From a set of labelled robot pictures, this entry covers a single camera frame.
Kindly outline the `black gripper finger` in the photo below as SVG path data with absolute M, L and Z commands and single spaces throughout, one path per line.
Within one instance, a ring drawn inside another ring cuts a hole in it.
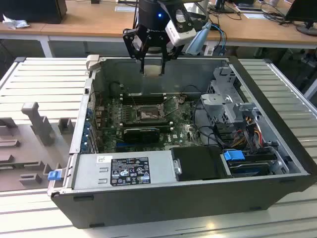
M 170 42 L 170 39 L 167 36 L 162 37 L 161 39 L 161 53 L 162 53 L 162 64 L 161 64 L 161 74 L 165 73 L 165 64 L 170 60 L 175 60 L 179 55 L 179 47 L 173 47 L 172 50 L 167 52 L 167 44 Z
M 133 41 L 135 37 L 138 37 L 141 40 L 140 49 L 136 49 L 133 45 Z M 137 27 L 135 29 L 124 29 L 123 30 L 123 40 L 128 50 L 128 53 L 132 59 L 137 59 L 141 62 L 140 72 L 144 73 L 144 65 L 145 65 L 145 56 L 149 50 L 149 34 L 147 32 L 147 28 L 145 27 Z

